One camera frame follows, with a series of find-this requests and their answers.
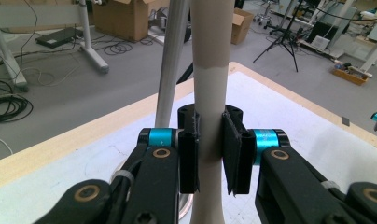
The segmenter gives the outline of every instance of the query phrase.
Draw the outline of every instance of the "office chair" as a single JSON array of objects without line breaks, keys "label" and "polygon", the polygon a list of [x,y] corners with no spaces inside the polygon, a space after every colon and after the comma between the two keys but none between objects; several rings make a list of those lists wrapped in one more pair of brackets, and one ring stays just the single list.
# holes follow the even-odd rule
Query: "office chair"
[{"label": "office chair", "polygon": [[254,22],[258,22],[259,25],[262,25],[263,21],[267,21],[265,23],[264,29],[267,29],[269,25],[271,25],[272,17],[269,16],[271,5],[279,5],[279,0],[263,0],[264,4],[268,4],[265,8],[264,14],[258,14],[253,19]]}]

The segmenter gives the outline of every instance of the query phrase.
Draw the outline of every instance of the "desk leg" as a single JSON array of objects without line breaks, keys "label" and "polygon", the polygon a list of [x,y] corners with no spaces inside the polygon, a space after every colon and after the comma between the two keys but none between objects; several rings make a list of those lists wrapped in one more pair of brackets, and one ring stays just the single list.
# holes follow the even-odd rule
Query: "desk leg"
[{"label": "desk leg", "polygon": [[101,56],[99,56],[99,54],[92,48],[91,45],[90,26],[88,20],[86,0],[80,0],[78,6],[84,34],[84,43],[80,43],[81,48],[84,50],[84,52],[87,53],[88,56],[90,56],[90,58],[96,64],[96,66],[99,67],[101,71],[106,74],[109,72],[109,65],[104,61],[104,59],[101,58]]},{"label": "desk leg", "polygon": [[14,85],[21,91],[28,91],[26,79],[17,64],[17,61],[12,56],[11,51],[7,48],[7,44],[2,32],[0,32],[0,50],[2,50],[3,61],[5,62],[8,74],[13,80]]},{"label": "desk leg", "polygon": [[371,66],[377,62],[377,45],[370,51],[366,58],[366,62],[360,67],[361,70],[367,72]]}]

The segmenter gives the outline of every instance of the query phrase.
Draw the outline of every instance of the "white cylindrical object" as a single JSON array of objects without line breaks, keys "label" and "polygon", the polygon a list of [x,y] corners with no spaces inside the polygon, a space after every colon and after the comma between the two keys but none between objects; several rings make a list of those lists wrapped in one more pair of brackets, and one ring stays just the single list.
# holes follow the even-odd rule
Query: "white cylindrical object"
[{"label": "white cylindrical object", "polygon": [[232,0],[192,0],[195,109],[200,114],[200,192],[191,224],[224,223],[221,203],[222,113],[225,110]]},{"label": "white cylindrical object", "polygon": [[190,0],[171,0],[162,54],[156,128],[168,128],[174,102],[177,66],[183,48]]}]

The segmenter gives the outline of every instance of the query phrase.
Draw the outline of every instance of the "white table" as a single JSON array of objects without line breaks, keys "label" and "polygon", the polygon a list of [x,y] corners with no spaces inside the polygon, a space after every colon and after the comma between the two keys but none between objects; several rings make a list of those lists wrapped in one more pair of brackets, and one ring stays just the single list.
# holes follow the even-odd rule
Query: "white table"
[{"label": "white table", "polygon": [[[377,147],[349,133],[357,129],[355,125],[346,127],[348,132],[343,130],[306,107],[332,119],[328,111],[237,63],[230,64],[230,72],[227,104],[244,111],[246,128],[283,129],[291,145],[342,191],[352,182],[377,183]],[[178,87],[174,111],[193,103],[191,88],[192,82]],[[32,223],[77,182],[91,178],[108,181],[133,150],[140,130],[154,124],[151,111],[155,110],[155,99],[149,97],[1,160],[0,223]],[[144,116],[143,112],[134,113],[147,106],[149,112]],[[128,118],[122,121],[121,116]],[[171,126],[176,127],[176,123],[173,113]],[[377,144],[377,137],[368,136]],[[255,207],[257,181],[258,167],[254,167],[250,194],[234,198],[227,195],[223,178],[226,223],[260,223]],[[189,223],[189,217],[188,213],[180,223]]]}]

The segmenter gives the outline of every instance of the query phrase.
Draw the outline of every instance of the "bolt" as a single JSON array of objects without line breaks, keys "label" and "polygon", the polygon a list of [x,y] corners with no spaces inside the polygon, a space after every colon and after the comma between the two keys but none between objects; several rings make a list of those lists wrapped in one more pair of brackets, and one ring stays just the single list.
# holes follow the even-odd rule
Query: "bolt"
[{"label": "bolt", "polygon": [[157,219],[149,212],[142,212],[136,217],[135,224],[157,224]]},{"label": "bolt", "polygon": [[87,188],[87,189],[83,189],[81,192],[80,192],[80,197],[82,198],[87,198],[87,197],[90,197],[93,193],[95,193],[95,189],[94,188]]}]

